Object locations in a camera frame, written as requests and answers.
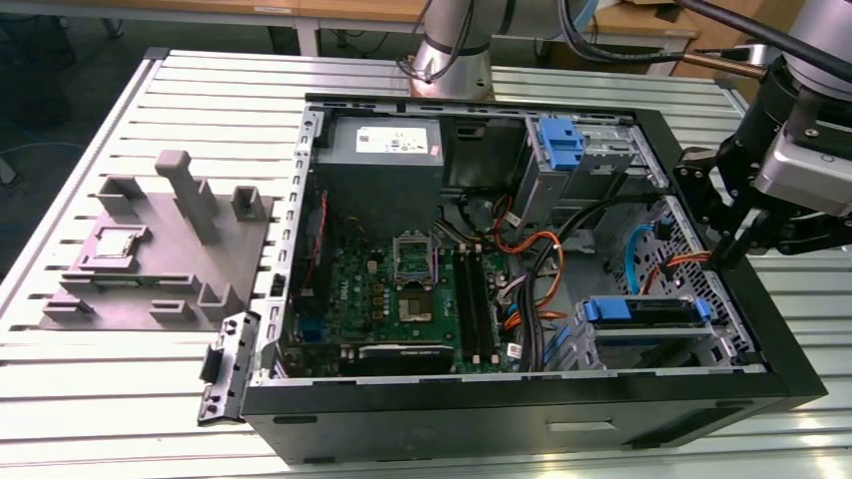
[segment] ram slot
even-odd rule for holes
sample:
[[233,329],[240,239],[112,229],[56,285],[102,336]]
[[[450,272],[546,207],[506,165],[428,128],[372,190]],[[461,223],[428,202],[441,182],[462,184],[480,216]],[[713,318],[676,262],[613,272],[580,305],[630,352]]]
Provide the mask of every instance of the ram slot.
[[452,275],[454,277],[454,305],[457,308],[457,327],[461,332],[461,357],[470,361],[476,355],[476,329],[474,316],[472,314],[472,303],[469,294],[469,279],[466,274],[466,263],[469,254],[456,252],[452,255]]
[[481,254],[478,253],[472,254],[468,258],[466,280],[469,281],[469,303],[476,329],[476,351],[481,362],[488,362],[493,354],[493,329],[488,315],[488,289],[481,268]]

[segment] aluminum table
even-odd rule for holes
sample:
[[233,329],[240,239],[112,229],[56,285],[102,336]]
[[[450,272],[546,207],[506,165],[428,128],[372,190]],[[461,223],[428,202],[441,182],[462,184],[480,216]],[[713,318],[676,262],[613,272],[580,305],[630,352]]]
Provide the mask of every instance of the aluminum table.
[[[704,80],[494,68],[493,86],[498,100],[660,110],[682,147],[717,146],[742,113],[736,96]],[[196,427],[213,332],[40,330],[45,297],[101,211],[89,195],[104,176],[134,175],[166,191],[156,155],[186,150],[213,193],[253,185],[280,198],[281,215],[306,92],[404,96],[408,83],[384,61],[185,51],[142,61],[0,285],[0,477],[846,477],[852,262],[841,249],[752,259],[829,395],[673,450],[289,470],[248,426]],[[269,239],[281,233],[272,224]],[[269,282],[258,272],[256,290]]]

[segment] floor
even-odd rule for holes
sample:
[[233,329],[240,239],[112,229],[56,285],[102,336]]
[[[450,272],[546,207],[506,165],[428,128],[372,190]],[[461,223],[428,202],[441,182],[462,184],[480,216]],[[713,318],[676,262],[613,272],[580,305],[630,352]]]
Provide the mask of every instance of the floor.
[[[8,17],[0,16],[0,28]],[[149,47],[240,53],[273,53],[270,32],[264,27],[125,21],[124,35],[109,39],[97,19],[70,18],[64,32],[73,47],[73,65],[56,73],[58,85],[70,103],[70,117],[60,126],[40,131],[22,129],[0,118],[0,157],[17,174],[10,186],[0,186],[0,279],[4,277],[41,216],[65,182],[82,149],[130,78]],[[296,33],[276,30],[278,52],[297,55]],[[324,56],[390,60],[401,55],[408,34],[386,38],[376,32],[322,34]],[[420,39],[412,42],[413,48]],[[496,40],[492,44],[494,65],[537,65],[532,43]],[[0,90],[0,102],[4,92]],[[61,142],[78,145],[46,145]],[[6,151],[22,145],[33,147]]]

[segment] motherboard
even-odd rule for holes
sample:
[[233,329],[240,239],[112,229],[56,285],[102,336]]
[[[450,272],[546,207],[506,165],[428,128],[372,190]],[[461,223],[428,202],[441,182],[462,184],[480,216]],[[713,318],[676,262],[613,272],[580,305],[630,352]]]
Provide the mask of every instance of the motherboard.
[[[297,314],[301,342],[288,346],[289,376],[370,375],[353,367],[356,362],[364,365],[356,356],[364,359],[365,352],[382,374],[393,373],[392,363],[401,364],[405,373],[418,367],[424,373],[510,369],[510,359],[498,352],[488,300],[505,281],[502,255],[440,244],[414,250],[413,243],[354,244],[334,251],[326,312]],[[406,280],[418,274],[418,280]],[[420,366],[384,359],[408,353],[429,359]]]

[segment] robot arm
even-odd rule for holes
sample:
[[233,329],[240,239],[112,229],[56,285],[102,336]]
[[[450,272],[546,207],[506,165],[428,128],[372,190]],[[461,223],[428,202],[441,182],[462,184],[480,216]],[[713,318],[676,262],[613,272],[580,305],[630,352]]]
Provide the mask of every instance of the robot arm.
[[784,53],[733,136],[717,152],[686,150],[676,167],[696,219],[720,234],[721,266],[770,248],[800,254],[852,243],[852,66],[836,61],[852,60],[848,25],[852,3],[808,1],[790,35],[820,55]]
[[[777,248],[798,254],[852,243],[852,2],[809,0],[790,35],[702,0],[676,2],[784,52],[766,70],[690,53],[680,57],[761,81],[733,136],[717,151],[688,149],[674,169],[689,210],[718,233],[710,261],[734,266],[749,252]],[[406,71],[414,91],[428,97],[485,98],[490,36],[553,38],[565,26],[560,16],[589,16],[594,5],[581,0],[430,0],[425,39]],[[564,33],[570,49],[588,52],[586,45],[572,45],[581,41],[578,33]],[[614,57],[600,61],[616,62]],[[714,169],[729,198],[710,182]]]
[[[570,0],[590,18],[596,1]],[[480,100],[490,95],[488,47],[493,35],[560,35],[553,0],[429,0],[424,42],[406,73],[420,96]]]

